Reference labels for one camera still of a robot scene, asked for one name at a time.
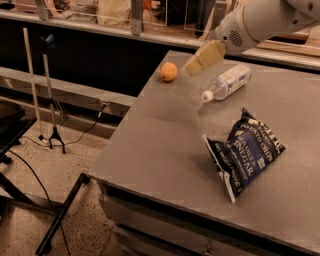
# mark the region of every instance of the table top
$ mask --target table top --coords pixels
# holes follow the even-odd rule
[[[170,51],[179,68],[189,54]],[[224,101],[201,104],[224,60],[193,77],[159,67],[96,161],[93,178],[165,205],[320,255],[320,76],[249,64]],[[224,140],[245,107],[287,148],[232,204],[202,135]]]

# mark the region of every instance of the cable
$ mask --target cable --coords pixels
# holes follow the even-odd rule
[[[76,141],[68,142],[68,143],[66,143],[65,145],[70,145],[70,144],[78,143],[78,142],[82,139],[82,137],[83,137],[88,131],[92,130],[93,127],[96,126],[97,123],[98,123],[98,120],[96,120],[96,121],[94,122],[94,124],[93,124],[90,128],[88,128],[87,130],[85,130],[85,131],[82,133],[82,135],[79,137],[79,139],[77,139]]]
[[[25,163],[25,164],[28,166],[28,168],[31,170],[31,172],[33,173],[33,175],[35,176],[35,178],[36,178],[37,181],[39,182],[40,186],[42,187],[42,189],[43,189],[43,191],[44,191],[44,193],[45,193],[45,195],[46,195],[46,197],[47,197],[47,200],[48,200],[48,203],[49,203],[50,207],[52,208],[52,210],[54,211],[54,213],[55,213],[56,216],[57,216],[57,213],[56,213],[56,211],[54,210],[54,207],[53,207],[53,205],[52,205],[51,199],[50,199],[50,197],[49,197],[49,194],[48,194],[46,188],[45,188],[44,185],[42,184],[42,182],[41,182],[41,180],[39,179],[39,177],[38,177],[38,175],[36,174],[36,172],[35,172],[35,171],[33,170],[33,168],[30,166],[30,164],[29,164],[26,160],[24,160],[20,155],[18,155],[17,153],[13,152],[12,150],[10,150],[10,149],[8,149],[8,148],[6,148],[6,147],[3,147],[3,146],[1,146],[1,145],[0,145],[0,148],[2,148],[3,150],[8,151],[8,152],[10,152],[11,154],[15,155],[15,156],[18,157],[23,163]],[[64,243],[65,243],[65,245],[66,245],[66,249],[67,249],[68,255],[71,256],[71,253],[70,253],[70,250],[69,250],[69,246],[68,246],[68,242],[67,242],[67,239],[66,239],[66,236],[65,236],[63,227],[62,227],[62,221],[60,222],[60,227],[61,227],[62,237],[63,237]]]
[[[78,143],[78,142],[82,139],[82,137],[83,137],[87,132],[89,132],[90,130],[92,130],[92,129],[96,126],[96,124],[99,122],[99,118],[100,118],[100,116],[101,116],[101,114],[102,114],[103,109],[106,108],[106,107],[107,107],[107,105],[103,105],[103,106],[101,107],[101,110],[100,110],[100,112],[99,112],[99,114],[98,114],[98,117],[97,117],[97,119],[95,120],[95,122],[92,124],[92,126],[90,126],[87,130],[85,130],[77,140],[71,141],[71,142],[67,142],[67,143],[65,143],[64,145],[66,146],[66,145]],[[50,146],[41,145],[41,144],[39,144],[38,142],[34,141],[33,139],[31,139],[30,137],[27,137],[27,136],[22,136],[21,138],[26,138],[26,139],[32,141],[34,144],[36,144],[36,145],[38,145],[38,146],[40,146],[40,147],[43,147],[43,148],[49,148],[49,147],[50,147]]]

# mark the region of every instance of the speckled floor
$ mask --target speckled floor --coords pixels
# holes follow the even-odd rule
[[[44,136],[50,136],[51,124],[43,121],[41,123]],[[77,140],[91,125],[91,122],[82,123],[69,118],[63,126],[58,127],[58,132],[66,143]],[[26,138],[21,138],[21,145],[11,149],[32,166],[50,198],[63,202],[80,173],[88,173],[93,168],[96,157],[111,134],[112,131],[104,127],[95,127],[78,143],[67,145],[66,154],[62,154],[60,146],[43,148]],[[37,139],[37,123],[25,136],[40,142]],[[0,164],[0,171],[21,191],[45,197],[27,166],[11,153],[7,153],[7,156],[13,158],[13,163],[9,166]],[[62,222],[71,255],[122,256],[111,232],[114,223],[105,217],[98,202],[99,195],[97,183],[91,180],[80,189]],[[0,226],[0,255],[35,255],[53,219],[52,215],[35,209],[11,206]],[[54,235],[51,246],[50,256],[68,255],[60,228]]]

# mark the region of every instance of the white bottle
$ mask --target white bottle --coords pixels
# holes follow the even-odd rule
[[[211,80],[210,89],[201,95],[202,101],[224,100],[245,85],[250,80],[251,75],[251,68],[247,64],[237,64]]]

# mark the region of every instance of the chip bag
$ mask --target chip bag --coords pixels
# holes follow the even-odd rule
[[[232,127],[227,141],[211,140],[206,135],[202,137],[233,203],[285,150],[272,130],[244,108],[241,119]]]

